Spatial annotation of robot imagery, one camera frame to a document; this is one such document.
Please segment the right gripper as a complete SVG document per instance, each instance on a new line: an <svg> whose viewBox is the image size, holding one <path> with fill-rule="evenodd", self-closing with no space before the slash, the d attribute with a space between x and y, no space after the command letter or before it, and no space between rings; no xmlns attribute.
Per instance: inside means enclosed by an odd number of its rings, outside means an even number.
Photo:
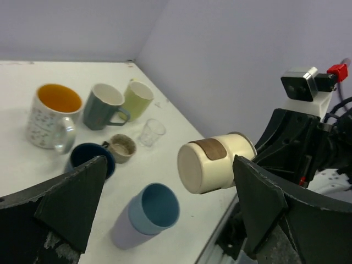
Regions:
<svg viewBox="0 0 352 264"><path fill-rule="evenodd" d="M254 163L289 182L307 187L323 161L332 131L320 117L277 108L255 145Z"/></svg>

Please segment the grey blue ceramic mug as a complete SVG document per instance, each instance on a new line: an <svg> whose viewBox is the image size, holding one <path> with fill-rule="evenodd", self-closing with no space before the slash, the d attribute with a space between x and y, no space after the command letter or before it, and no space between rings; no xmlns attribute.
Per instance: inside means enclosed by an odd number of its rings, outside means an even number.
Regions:
<svg viewBox="0 0 352 264"><path fill-rule="evenodd" d="M115 87L99 83L93 86L83 111L83 123L91 130L106 126L123 126L130 120L130 113L122 107L125 97ZM123 122L112 122L115 113L125 115Z"/></svg>

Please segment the tan ceramic cup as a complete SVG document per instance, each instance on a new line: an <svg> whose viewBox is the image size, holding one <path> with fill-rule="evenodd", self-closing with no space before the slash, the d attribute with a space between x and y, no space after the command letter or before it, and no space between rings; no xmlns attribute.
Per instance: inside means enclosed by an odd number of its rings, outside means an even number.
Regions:
<svg viewBox="0 0 352 264"><path fill-rule="evenodd" d="M102 146L112 154L117 164L128 162L136 154L135 141L124 134L113 135L109 140L104 141Z"/></svg>

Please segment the lavender plastic cup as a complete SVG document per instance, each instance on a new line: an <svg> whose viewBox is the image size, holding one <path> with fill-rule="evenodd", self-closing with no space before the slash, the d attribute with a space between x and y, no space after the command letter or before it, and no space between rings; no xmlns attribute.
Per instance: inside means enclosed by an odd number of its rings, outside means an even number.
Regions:
<svg viewBox="0 0 352 264"><path fill-rule="evenodd" d="M129 220L127 208L119 215L111 230L112 243L123 250L135 248L155 236L145 235L137 231Z"/></svg>

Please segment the clear glass cup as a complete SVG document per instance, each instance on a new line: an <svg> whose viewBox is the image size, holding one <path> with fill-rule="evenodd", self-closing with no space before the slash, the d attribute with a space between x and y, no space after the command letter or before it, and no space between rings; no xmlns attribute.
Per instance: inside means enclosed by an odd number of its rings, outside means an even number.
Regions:
<svg viewBox="0 0 352 264"><path fill-rule="evenodd" d="M166 133L165 126L157 119L148 119L138 137L140 144L152 147L154 143Z"/></svg>

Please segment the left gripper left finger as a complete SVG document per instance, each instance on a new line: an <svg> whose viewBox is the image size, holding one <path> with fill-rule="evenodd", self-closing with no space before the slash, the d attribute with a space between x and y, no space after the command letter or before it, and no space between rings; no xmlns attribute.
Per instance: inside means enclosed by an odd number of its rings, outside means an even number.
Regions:
<svg viewBox="0 0 352 264"><path fill-rule="evenodd" d="M107 173L97 156L1 197L1 263L78 263L86 251Z"/></svg>

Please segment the dark blue mug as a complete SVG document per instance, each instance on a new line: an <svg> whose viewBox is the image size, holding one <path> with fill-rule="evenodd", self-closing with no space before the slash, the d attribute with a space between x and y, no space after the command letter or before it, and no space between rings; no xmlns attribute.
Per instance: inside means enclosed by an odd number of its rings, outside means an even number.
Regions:
<svg viewBox="0 0 352 264"><path fill-rule="evenodd" d="M70 172L74 170L76 167L82 165L83 163L93 159L96 156L105 156L106 161L107 161L107 173L106 173L106 180L110 178L115 169L116 169L116 164L115 164L115 159L111 152L107 150L107 148L98 145L96 143L83 143L78 146L76 146L71 154L69 155L69 158L67 160L67 163L64 168L64 173Z"/></svg>

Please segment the light blue plastic cup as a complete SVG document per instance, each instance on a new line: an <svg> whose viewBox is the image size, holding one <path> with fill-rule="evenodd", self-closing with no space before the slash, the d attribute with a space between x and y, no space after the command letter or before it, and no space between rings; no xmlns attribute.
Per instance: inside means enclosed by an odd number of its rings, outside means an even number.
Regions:
<svg viewBox="0 0 352 264"><path fill-rule="evenodd" d="M128 208L132 225L145 235L155 235L174 226L179 215L175 193L162 183L145 186L132 198Z"/></svg>

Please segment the beige cup with brown band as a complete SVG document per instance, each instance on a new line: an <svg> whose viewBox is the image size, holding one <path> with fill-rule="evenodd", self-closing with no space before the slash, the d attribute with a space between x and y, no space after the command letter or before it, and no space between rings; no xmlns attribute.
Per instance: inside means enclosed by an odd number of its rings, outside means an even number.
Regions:
<svg viewBox="0 0 352 264"><path fill-rule="evenodd" d="M239 132L191 141L177 156L179 178L192 194L205 194L235 186L235 156L252 160L257 156L254 144Z"/></svg>

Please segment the light green ceramic mug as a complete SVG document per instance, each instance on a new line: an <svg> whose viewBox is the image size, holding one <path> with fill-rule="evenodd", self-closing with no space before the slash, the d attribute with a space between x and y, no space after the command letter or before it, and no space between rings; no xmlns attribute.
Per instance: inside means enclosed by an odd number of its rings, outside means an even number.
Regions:
<svg viewBox="0 0 352 264"><path fill-rule="evenodd" d="M122 104L129 113L128 122L138 119L154 99L152 90L143 82L131 79L124 92L125 102Z"/></svg>

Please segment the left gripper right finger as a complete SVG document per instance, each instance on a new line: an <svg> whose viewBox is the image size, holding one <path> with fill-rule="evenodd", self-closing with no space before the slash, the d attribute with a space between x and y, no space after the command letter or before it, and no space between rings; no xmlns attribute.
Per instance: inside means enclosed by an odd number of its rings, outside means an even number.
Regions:
<svg viewBox="0 0 352 264"><path fill-rule="evenodd" d="M351 263L351 204L284 180L245 157L235 186L258 263Z"/></svg>

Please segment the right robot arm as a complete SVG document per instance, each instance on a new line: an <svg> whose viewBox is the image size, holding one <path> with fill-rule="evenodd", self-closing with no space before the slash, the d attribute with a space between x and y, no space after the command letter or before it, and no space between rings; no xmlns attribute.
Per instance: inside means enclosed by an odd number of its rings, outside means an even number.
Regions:
<svg viewBox="0 0 352 264"><path fill-rule="evenodd" d="M337 110L351 98L336 104L323 119L297 110L275 109L255 145L253 162L268 172L308 187L317 172L336 169L351 183L351 110Z"/></svg>

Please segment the white pearly round cup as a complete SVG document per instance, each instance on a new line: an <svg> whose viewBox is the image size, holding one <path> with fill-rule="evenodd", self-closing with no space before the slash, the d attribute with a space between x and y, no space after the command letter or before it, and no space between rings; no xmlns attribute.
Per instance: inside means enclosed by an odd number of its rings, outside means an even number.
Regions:
<svg viewBox="0 0 352 264"><path fill-rule="evenodd" d="M59 84L39 87L33 97L26 137L33 145L54 149L60 155L70 151L76 138L76 126L83 108L81 97Z"/></svg>

